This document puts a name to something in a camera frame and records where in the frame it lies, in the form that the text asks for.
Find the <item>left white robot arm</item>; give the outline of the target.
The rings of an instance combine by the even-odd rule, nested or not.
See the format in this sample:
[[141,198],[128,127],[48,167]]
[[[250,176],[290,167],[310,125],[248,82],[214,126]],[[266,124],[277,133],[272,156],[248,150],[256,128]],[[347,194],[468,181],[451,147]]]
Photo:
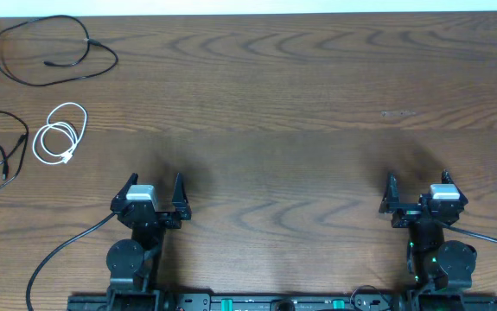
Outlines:
[[132,174],[111,202],[111,211],[131,229],[131,237],[119,240],[107,252],[111,276],[103,309],[174,310],[174,296],[158,289],[156,279],[166,231],[180,229],[182,221],[192,217],[183,176],[175,178],[172,211],[159,211],[156,189],[137,180],[138,174]]

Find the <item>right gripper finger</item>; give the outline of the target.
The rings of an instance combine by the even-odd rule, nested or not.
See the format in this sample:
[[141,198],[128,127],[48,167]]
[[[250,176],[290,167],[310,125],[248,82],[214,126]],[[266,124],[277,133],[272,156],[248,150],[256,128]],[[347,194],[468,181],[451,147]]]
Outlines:
[[444,170],[441,173],[441,184],[446,187],[446,192],[448,192],[448,191],[456,192],[456,193],[459,192],[459,188],[457,187],[457,185],[453,181],[448,170]]
[[383,199],[379,206],[379,213],[394,213],[400,204],[398,183],[393,173],[387,174],[386,187]]

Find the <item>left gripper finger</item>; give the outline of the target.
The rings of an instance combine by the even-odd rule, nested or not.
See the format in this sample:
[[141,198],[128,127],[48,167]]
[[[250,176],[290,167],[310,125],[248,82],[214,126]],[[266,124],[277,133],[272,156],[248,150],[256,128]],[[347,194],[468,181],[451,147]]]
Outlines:
[[181,219],[190,219],[192,217],[192,210],[188,201],[181,173],[178,173],[175,178],[172,205],[175,208],[175,211],[179,213]]
[[118,191],[118,193],[113,197],[112,203],[126,200],[126,195],[128,194],[130,188],[137,184],[138,174],[132,173],[124,186]]

